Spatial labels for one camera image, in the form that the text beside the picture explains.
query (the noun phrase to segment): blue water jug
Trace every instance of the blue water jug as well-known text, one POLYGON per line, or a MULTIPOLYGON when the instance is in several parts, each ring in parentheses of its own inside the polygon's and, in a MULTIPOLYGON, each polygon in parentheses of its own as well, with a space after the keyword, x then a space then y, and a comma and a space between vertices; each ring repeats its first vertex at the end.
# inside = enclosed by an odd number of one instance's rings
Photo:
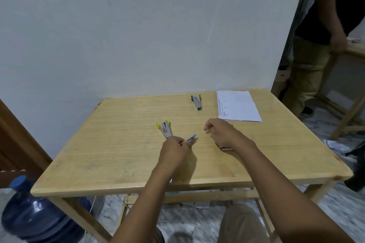
MULTIPOLYGON (((34 197, 30 189, 35 181, 26 176, 14 179, 10 187, 16 191, 2 213, 4 229, 29 243, 78 243, 84 230, 44 197, 34 197)), ((89 211, 91 204, 86 197, 79 203, 89 211)))

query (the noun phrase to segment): person's right arm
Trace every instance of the person's right arm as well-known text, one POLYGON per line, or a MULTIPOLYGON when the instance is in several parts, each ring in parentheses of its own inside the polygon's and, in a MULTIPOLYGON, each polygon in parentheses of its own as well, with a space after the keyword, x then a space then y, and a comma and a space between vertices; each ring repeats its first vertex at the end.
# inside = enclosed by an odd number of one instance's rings
POLYGON ((336 0, 315 0, 318 18, 331 33, 330 52, 340 54, 347 48, 347 38, 336 11, 336 0))
POLYGON ((275 230, 286 242, 354 242, 331 218, 292 184, 256 144, 222 119, 204 130, 219 147, 232 148, 249 173, 275 230))

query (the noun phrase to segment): marble floor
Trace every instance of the marble floor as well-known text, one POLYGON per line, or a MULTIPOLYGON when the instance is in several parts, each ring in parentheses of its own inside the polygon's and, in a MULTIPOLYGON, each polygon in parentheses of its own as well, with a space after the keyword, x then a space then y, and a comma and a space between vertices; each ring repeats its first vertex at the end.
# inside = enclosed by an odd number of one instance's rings
MULTIPOLYGON (((314 108, 314 113, 311 116, 301 115, 303 123, 321 140, 328 139, 328 136, 340 119, 340 114, 331 108, 327 108, 316 99, 310 100, 308 105, 314 108)), ((365 140, 365 133, 353 133, 343 134, 338 142, 352 149, 363 140, 365 140)), ((353 167, 355 163, 354 158, 345 157, 335 150, 334 152, 350 167, 353 167)), ((302 191, 305 189, 305 186, 298 187, 302 191)), ((0 189, 0 211, 2 211, 12 194, 8 189, 0 189)), ((102 212, 99 216, 99 221, 112 234, 117 228, 116 222, 121 211, 121 199, 123 197, 123 195, 106 196, 102 212)), ((246 204, 252 207, 261 218, 254 200, 239 200, 233 203, 229 201, 211 202, 210 206, 205 209, 198 209, 182 204, 166 204, 162 207, 158 219, 158 227, 162 231, 166 243, 216 242, 225 210, 228 206, 234 204, 246 204)), ((356 193, 347 188, 343 182, 338 182, 320 201, 319 207, 344 229, 355 242, 365 242, 364 190, 356 193)), ((0 242, 19 243, 22 241, 7 234, 0 227, 0 242)), ((86 235, 81 242, 94 243, 96 240, 86 235)))

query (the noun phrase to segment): khaki pants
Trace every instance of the khaki pants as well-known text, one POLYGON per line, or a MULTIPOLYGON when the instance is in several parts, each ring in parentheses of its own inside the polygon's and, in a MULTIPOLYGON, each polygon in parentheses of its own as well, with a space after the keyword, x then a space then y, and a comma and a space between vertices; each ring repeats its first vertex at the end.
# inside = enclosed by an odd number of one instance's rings
MULTIPOLYGON (((152 242, 164 242, 158 228, 152 242)), ((223 216, 217 243, 270 243, 270 240, 252 208, 234 205, 223 216)))
POLYGON ((290 73, 290 86, 282 103, 295 115, 304 109, 304 102, 317 94, 323 70, 330 59, 329 45, 294 38, 294 60, 290 73))

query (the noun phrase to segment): paper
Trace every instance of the paper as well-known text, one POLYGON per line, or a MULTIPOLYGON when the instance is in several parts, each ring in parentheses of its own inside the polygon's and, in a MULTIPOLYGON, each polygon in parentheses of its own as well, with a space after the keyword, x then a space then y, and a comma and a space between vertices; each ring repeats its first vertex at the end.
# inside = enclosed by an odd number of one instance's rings
POLYGON ((262 122, 248 91, 217 91, 217 102, 221 119, 262 122))

